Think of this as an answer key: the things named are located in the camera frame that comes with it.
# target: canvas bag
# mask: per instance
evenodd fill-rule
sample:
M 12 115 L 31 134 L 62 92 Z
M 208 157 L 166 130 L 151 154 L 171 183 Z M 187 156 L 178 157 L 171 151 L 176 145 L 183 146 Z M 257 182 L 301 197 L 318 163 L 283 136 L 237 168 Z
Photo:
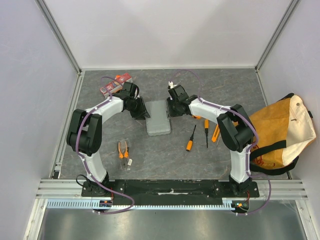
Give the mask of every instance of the canvas bag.
M 259 142 L 251 149 L 250 170 L 281 175 L 292 170 L 299 154 L 316 139 L 312 114 L 290 93 L 250 116 Z

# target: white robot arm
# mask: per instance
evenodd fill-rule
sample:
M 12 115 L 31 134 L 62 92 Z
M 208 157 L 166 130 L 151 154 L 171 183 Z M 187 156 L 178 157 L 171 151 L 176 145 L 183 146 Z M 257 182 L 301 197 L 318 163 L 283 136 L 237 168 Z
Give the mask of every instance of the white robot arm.
M 119 93 L 114 94 L 111 100 L 108 98 L 93 108 L 86 110 L 76 109 L 73 112 L 67 135 L 67 144 L 76 151 L 75 146 L 79 126 L 84 116 L 91 110 L 96 109 L 87 119 L 86 125 L 88 125 L 88 129 L 81 132 L 79 141 L 79 151 L 84 156 L 87 167 L 89 168 L 90 173 L 88 173 L 87 177 L 90 180 L 92 180 L 91 174 L 100 183 L 109 179 L 99 154 L 102 124 L 113 115 L 123 112 L 124 110 L 130 111 L 131 116 L 135 119 L 150 117 L 143 98 L 135 97 L 136 89 L 139 91 L 138 86 L 135 84 L 125 82 L 123 89 Z M 181 85 L 176 85 L 169 89 L 169 93 L 171 97 L 167 99 L 167 106 L 170 117 L 188 114 L 201 116 L 219 124 L 222 140 L 230 149 L 231 173 L 229 180 L 234 183 L 233 191 L 243 191 L 251 181 L 248 175 L 250 174 L 249 166 L 246 166 L 246 154 L 248 154 L 247 149 L 253 142 L 253 132 L 250 131 L 250 128 L 241 122 L 240 119 L 236 119 L 236 116 L 229 114 L 227 111 L 228 109 L 232 109 L 233 111 L 239 112 L 242 116 L 244 115 L 246 119 L 249 119 L 243 108 L 240 105 L 235 105 L 231 108 L 207 101 L 206 103 L 210 103 L 215 107 L 204 104 L 195 95 L 189 97 Z

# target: screwdriver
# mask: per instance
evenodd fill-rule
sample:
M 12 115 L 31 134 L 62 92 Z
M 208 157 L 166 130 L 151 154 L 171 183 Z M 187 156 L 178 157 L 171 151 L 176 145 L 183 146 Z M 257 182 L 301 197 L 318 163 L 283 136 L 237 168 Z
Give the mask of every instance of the screwdriver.
M 188 141 L 188 144 L 186 145 L 186 149 L 188 152 L 190 152 L 191 148 L 192 148 L 192 144 L 194 143 L 194 134 L 195 134 L 195 130 L 196 130 L 196 126 L 194 125 L 194 129 L 193 129 L 193 133 L 190 137 L 190 140 Z
M 215 130 L 214 130 L 213 135 L 212 135 L 212 139 L 211 139 L 212 142 L 215 143 L 217 141 L 219 134 L 220 134 L 220 130 L 219 130 L 219 125 L 217 124 L 215 126 Z
M 206 136 L 206 148 L 208 148 L 208 133 L 209 133 L 209 120 L 204 120 L 204 131 Z

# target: black mounting plate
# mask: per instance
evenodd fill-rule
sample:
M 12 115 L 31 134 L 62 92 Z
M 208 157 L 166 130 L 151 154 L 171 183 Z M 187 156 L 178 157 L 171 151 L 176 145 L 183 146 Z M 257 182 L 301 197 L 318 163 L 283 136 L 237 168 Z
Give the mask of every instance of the black mounting plate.
M 234 195 L 229 181 L 219 180 L 137 180 L 116 179 L 105 184 L 107 188 L 129 195 L 135 205 L 178 206 L 178 205 L 221 205 L 222 198 L 251 198 L 260 196 L 256 182 Z M 101 190 L 95 183 L 83 183 L 82 197 L 111 197 L 110 192 Z M 131 200 L 114 195 L 113 205 L 130 205 Z

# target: metal floor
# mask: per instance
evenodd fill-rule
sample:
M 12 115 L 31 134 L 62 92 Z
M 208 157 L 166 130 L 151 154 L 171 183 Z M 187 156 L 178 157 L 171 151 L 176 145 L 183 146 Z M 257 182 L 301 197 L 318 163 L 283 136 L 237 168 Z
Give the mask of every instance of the metal floor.
M 262 204 L 251 201 L 252 210 Z M 211 210 L 131 210 L 97 215 L 47 209 L 38 240 L 307 240 L 295 201 L 250 216 Z
M 265 106 L 254 69 L 196 69 L 202 79 L 201 96 L 210 102 L 233 106 L 240 104 L 249 115 Z M 145 102 L 165 100 L 169 97 L 168 80 L 176 71 L 158 70 L 108 70 L 86 71 L 77 102 L 77 108 L 86 109 L 104 100 L 99 89 L 101 77 L 115 77 L 128 72 L 140 88 Z M 188 72 L 182 72 L 174 84 L 181 84 L 189 95 L 197 94 L 198 80 Z M 148 136 L 144 120 L 134 120 L 129 112 L 122 112 L 103 125 L 100 155 L 111 179 L 228 179 L 231 170 L 230 152 L 222 140 L 218 145 L 211 141 L 215 124 L 209 126 L 209 148 L 206 148 L 204 120 L 191 116 L 170 120 L 171 133 Z M 187 142 L 197 124 L 194 144 L 186 151 Z M 122 170 L 118 159 L 117 141 L 128 138 L 130 170 Z M 71 147 L 65 149 L 61 179 L 74 179 L 85 174 L 85 169 Z M 286 179 L 287 175 L 273 176 Z

